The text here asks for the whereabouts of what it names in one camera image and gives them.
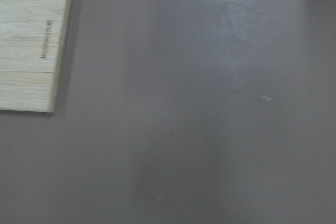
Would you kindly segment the wooden cutting board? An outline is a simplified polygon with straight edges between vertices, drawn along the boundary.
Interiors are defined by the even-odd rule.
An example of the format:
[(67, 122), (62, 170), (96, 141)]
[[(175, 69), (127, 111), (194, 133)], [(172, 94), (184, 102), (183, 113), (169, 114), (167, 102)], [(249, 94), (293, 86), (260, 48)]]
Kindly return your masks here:
[(1, 109), (52, 113), (72, 0), (1, 0)]

